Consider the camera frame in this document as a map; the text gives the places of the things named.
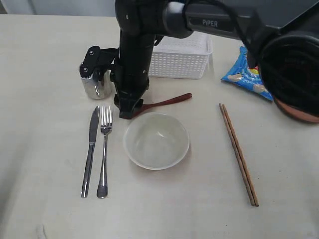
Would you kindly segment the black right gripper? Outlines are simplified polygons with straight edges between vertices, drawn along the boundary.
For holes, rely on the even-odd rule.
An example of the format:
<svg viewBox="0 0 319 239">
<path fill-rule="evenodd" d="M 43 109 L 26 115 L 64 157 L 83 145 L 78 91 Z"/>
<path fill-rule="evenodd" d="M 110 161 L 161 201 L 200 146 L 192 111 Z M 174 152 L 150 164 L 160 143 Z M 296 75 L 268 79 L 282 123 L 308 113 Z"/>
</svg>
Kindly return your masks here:
<svg viewBox="0 0 319 239">
<path fill-rule="evenodd" d="M 132 119 L 143 105 L 141 97 L 149 87 L 148 72 L 154 40 L 154 34 L 120 33 L 113 80 L 116 89 L 114 105 L 119 109 L 119 118 Z"/>
</svg>

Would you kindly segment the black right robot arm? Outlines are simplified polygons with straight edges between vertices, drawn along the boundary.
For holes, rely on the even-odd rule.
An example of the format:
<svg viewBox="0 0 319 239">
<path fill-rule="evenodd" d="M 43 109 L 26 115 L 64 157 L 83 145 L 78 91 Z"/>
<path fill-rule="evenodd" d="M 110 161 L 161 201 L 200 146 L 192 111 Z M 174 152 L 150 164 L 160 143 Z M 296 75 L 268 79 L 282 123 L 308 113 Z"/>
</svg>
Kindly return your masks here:
<svg viewBox="0 0 319 239">
<path fill-rule="evenodd" d="M 149 87 L 158 36 L 194 32 L 241 40 L 249 67 L 258 67 L 266 89 L 281 102 L 319 114 L 319 3 L 316 0 L 117 0 L 120 44 L 115 59 L 114 103 L 130 119 Z"/>
</svg>

